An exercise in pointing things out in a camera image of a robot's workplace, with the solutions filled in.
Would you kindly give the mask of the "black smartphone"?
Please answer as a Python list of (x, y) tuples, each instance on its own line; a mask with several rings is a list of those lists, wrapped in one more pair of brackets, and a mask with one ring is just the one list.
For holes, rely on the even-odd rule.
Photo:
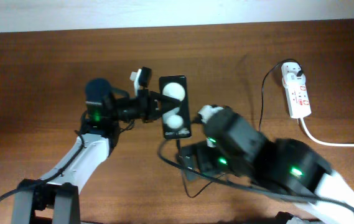
[(162, 115), (162, 132), (165, 139), (184, 139), (192, 135), (189, 113), (187, 77), (184, 75), (159, 78), (161, 94), (177, 100), (178, 105)]

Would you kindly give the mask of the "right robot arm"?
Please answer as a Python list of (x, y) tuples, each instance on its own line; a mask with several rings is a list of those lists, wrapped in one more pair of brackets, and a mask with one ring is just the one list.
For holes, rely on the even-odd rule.
[(354, 223), (354, 191), (307, 144), (271, 141), (230, 108), (206, 105), (194, 121), (206, 140), (179, 147), (187, 174), (291, 202), (323, 223)]

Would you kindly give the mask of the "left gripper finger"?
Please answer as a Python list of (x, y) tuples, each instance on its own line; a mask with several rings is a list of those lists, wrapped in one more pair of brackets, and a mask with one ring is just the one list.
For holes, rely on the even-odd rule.
[(180, 111), (179, 107), (175, 107), (171, 110), (161, 110), (159, 112), (159, 114), (156, 116), (156, 119), (163, 119), (163, 120), (167, 120), (169, 119), (171, 116), (176, 115), (178, 112)]
[(173, 106), (174, 108), (181, 105), (180, 100), (154, 91), (150, 91), (150, 99), (151, 101), (154, 102), (154, 105), (157, 107), (160, 107), (163, 104)]

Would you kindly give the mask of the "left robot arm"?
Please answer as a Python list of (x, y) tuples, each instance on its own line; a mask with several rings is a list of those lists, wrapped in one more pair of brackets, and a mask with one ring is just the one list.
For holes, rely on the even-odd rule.
[(35, 211), (50, 207), (52, 223), (80, 223), (79, 194), (96, 168), (111, 155), (124, 129), (120, 122), (132, 124), (140, 119), (150, 123), (178, 108), (186, 91), (168, 78), (160, 92), (148, 90), (151, 69), (132, 72), (135, 96), (114, 88), (108, 80), (90, 80), (85, 88), (87, 110), (80, 118), (80, 129), (73, 147), (49, 172), (38, 180), (24, 179), (17, 187), (12, 223), (34, 223)]

